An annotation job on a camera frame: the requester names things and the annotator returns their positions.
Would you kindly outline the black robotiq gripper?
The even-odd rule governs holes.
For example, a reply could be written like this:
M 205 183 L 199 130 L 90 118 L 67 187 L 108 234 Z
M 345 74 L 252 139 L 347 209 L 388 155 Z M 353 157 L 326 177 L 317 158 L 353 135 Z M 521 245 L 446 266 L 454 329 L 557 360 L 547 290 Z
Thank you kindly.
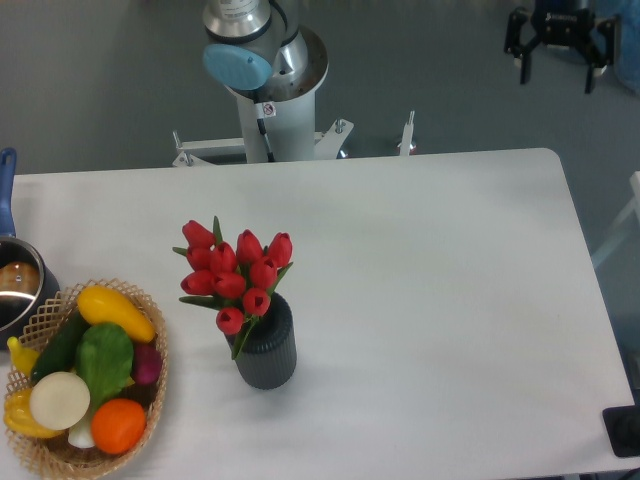
M 522 28 L 530 19 L 524 7 L 508 16 L 504 52 L 514 58 L 520 71 L 520 84 L 531 77 L 531 47 L 521 42 Z M 591 2 L 583 0 L 536 0 L 531 16 L 536 38 L 545 46 L 586 47 L 587 76 L 585 94 L 591 94 L 596 81 L 617 58 L 617 17 L 595 17 Z

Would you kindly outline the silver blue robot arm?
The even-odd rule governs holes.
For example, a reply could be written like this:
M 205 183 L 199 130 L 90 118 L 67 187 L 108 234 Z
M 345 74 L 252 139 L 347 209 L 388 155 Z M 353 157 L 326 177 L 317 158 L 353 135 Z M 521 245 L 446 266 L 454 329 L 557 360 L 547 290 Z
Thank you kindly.
M 299 22 L 296 1 L 209 1 L 202 14 L 209 37 L 206 72 L 254 103 L 288 101 L 315 91 L 328 71 L 322 41 Z M 575 51 L 587 66 L 585 91 L 617 54 L 619 19 L 597 16 L 586 1 L 538 1 L 508 17 L 504 51 L 531 76 L 532 52 L 540 45 Z

